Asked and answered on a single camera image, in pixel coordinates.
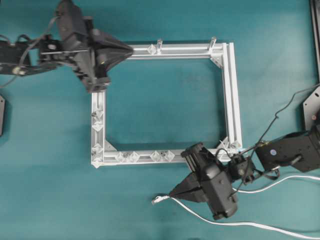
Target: vertical post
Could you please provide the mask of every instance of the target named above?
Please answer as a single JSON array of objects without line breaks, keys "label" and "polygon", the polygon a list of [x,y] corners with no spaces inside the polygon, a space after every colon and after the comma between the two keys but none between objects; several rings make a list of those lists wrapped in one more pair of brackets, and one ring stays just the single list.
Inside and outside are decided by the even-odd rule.
[{"label": "vertical post", "polygon": [[222,77],[223,77],[223,90],[224,90],[224,105],[225,105],[225,117],[227,136],[229,143],[235,142],[235,130],[234,130],[234,116],[233,116],[233,101],[231,94],[231,80],[229,73],[229,59],[227,44],[222,44]]},{"label": "vertical post", "polygon": [[240,105],[238,95],[238,83],[236,72],[236,58],[234,43],[228,44],[228,60],[229,60],[229,75],[231,84],[231,97],[232,97],[232,110],[233,110],[233,126],[235,141],[238,144],[237,147],[242,147],[242,133],[241,133],[241,119],[240,119]]}]

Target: black cable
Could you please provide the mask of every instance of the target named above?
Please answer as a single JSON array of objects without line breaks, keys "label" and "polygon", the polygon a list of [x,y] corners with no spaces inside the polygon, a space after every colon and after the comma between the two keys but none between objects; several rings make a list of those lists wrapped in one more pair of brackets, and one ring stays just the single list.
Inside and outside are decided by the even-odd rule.
[{"label": "black cable", "polygon": [[16,43],[20,41],[20,39],[25,39],[27,42],[31,42],[31,38],[26,34],[21,34],[17,37]]},{"label": "black cable", "polygon": [[225,151],[226,152],[226,155],[231,159],[231,156],[229,155],[228,151],[225,150],[224,148],[219,148],[216,152],[215,152],[215,157],[218,158],[218,154],[220,151]]},{"label": "black cable", "polygon": [[17,67],[17,71],[14,73],[15,75],[13,76],[13,78],[11,78],[9,81],[7,81],[5,84],[0,85],[0,89],[5,88],[9,84],[11,84],[14,80],[16,80],[16,78],[19,76],[20,69],[21,69],[22,65],[24,64],[24,61],[25,61],[29,51],[31,49],[33,49],[38,44],[38,42],[40,42],[40,40],[50,31],[50,29],[52,28],[52,26],[54,25],[54,23],[55,23],[55,21],[57,20],[58,17],[59,16],[55,16],[55,17],[51,18],[51,20],[50,20],[50,22],[48,24],[48,27],[46,28],[44,33],[26,48],[26,50],[23,52],[23,54],[22,54],[22,56],[20,58],[19,65]]},{"label": "black cable", "polygon": [[0,34],[0,38],[5,39],[8,42],[8,44],[11,45],[10,39],[8,37],[6,37],[5,35]]},{"label": "black cable", "polygon": [[295,98],[295,96],[296,96],[297,94],[300,94],[300,93],[303,93],[303,92],[306,92],[306,91],[310,91],[310,90],[312,90],[312,89],[314,89],[314,88],[316,88],[316,87],[319,87],[319,86],[320,86],[320,83],[318,83],[318,84],[316,84],[316,85],[313,85],[313,86],[311,86],[311,87],[305,88],[305,89],[303,89],[303,90],[296,91],[296,92],[292,95],[291,100],[287,103],[287,105],[285,105],[283,108],[281,108],[280,110],[278,110],[277,112],[275,112],[273,120],[271,121],[271,123],[269,124],[269,126],[266,128],[266,130],[264,131],[264,133],[261,135],[261,137],[259,138],[259,140],[258,140],[258,141],[256,142],[256,144],[254,145],[254,148],[252,149],[252,152],[251,152],[251,154],[250,154],[250,157],[248,158],[248,163],[247,163],[247,166],[246,166],[246,169],[245,169],[245,172],[244,172],[242,181],[241,181],[241,183],[239,184],[239,186],[237,187],[237,189],[235,190],[235,192],[232,193],[232,195],[236,194],[236,193],[239,191],[239,189],[241,188],[241,186],[244,184],[244,181],[245,181],[245,179],[246,179],[246,177],[247,177],[247,174],[248,174],[249,166],[250,166],[251,163],[252,163],[252,157],[253,157],[254,153],[256,152],[256,149],[257,149],[257,147],[259,146],[261,140],[264,138],[264,136],[265,136],[265,135],[267,134],[267,132],[270,130],[270,128],[271,128],[271,126],[274,124],[274,122],[279,118],[279,117],[278,117],[278,114],[279,114],[280,112],[282,112],[283,110],[285,110],[287,107],[289,107],[289,105],[293,102],[293,100],[294,100],[294,98]]}]

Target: screw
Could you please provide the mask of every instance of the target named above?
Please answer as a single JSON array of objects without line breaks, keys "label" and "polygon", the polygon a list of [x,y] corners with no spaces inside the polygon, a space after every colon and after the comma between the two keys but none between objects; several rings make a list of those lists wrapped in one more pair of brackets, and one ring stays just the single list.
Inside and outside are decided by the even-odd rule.
[{"label": "screw", "polygon": [[238,174],[239,174],[240,176],[243,176],[243,175],[245,174],[245,170],[239,169],[239,170],[238,170]]},{"label": "screw", "polygon": [[277,151],[274,150],[274,149],[271,149],[271,150],[270,150],[270,154],[271,154],[272,156],[275,156],[275,155],[277,155]]},{"label": "screw", "polygon": [[56,50],[56,49],[57,49],[57,46],[54,45],[54,44],[48,44],[48,49],[50,49],[50,50]]}]

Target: white cable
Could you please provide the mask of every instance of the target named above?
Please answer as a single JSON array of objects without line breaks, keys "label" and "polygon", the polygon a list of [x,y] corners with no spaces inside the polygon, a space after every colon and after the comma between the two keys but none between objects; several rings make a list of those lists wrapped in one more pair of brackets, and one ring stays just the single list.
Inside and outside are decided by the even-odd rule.
[{"label": "white cable", "polygon": [[306,236],[306,235],[302,235],[296,232],[292,232],[292,231],[287,231],[278,227],[274,227],[274,226],[269,226],[269,225],[265,225],[265,224],[260,224],[260,223],[255,223],[255,222],[251,222],[251,221],[239,221],[239,222],[216,222],[216,221],[210,221],[202,216],[200,216],[199,214],[197,214],[196,212],[192,211],[189,207],[187,207],[186,205],[184,205],[182,202],[180,202],[179,200],[175,199],[174,197],[169,197],[169,196],[157,196],[154,201],[156,201],[155,203],[159,203],[163,200],[166,199],[172,199],[174,201],[176,201],[181,207],[183,207],[185,210],[187,210],[189,213],[195,215],[196,217],[198,217],[199,219],[205,221],[206,223],[209,224],[213,224],[213,225],[219,225],[219,226],[251,226],[251,227],[255,227],[255,228],[259,228],[259,229],[264,229],[264,230],[270,230],[270,231],[275,231],[278,233],[282,233],[285,235],[289,235],[295,238],[301,238],[301,239],[311,239],[311,240],[320,240],[320,237],[312,237],[312,236]]},{"label": "white cable", "polygon": [[244,194],[256,194],[256,193],[260,193],[260,192],[263,192],[279,183],[282,183],[284,180],[287,180],[287,179],[293,179],[293,178],[305,178],[305,179],[313,179],[313,180],[318,180],[320,181],[320,177],[317,177],[317,176],[307,176],[307,175],[291,175],[291,176],[287,176],[275,183],[272,183],[266,187],[263,187],[263,188],[260,188],[260,189],[256,189],[256,190],[239,190],[238,192],[239,193],[244,193]]}]

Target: metal bolt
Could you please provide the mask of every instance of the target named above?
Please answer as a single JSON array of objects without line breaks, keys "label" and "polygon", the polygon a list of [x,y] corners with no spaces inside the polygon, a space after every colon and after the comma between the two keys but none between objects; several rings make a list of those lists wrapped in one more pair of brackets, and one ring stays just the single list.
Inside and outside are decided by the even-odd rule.
[{"label": "metal bolt", "polygon": [[275,155],[277,155],[277,151],[274,150],[274,149],[271,149],[271,150],[270,150],[270,154],[271,154],[272,156],[275,156]]},{"label": "metal bolt", "polygon": [[14,69],[12,69],[12,73],[17,75],[20,72],[20,67],[16,66]]},{"label": "metal bolt", "polygon": [[57,49],[57,46],[54,45],[54,44],[48,44],[48,49],[50,49],[50,50],[56,50],[56,49]]},{"label": "metal bolt", "polygon": [[239,174],[240,176],[243,176],[243,175],[245,174],[245,170],[239,169],[239,170],[238,170],[238,174]]}]

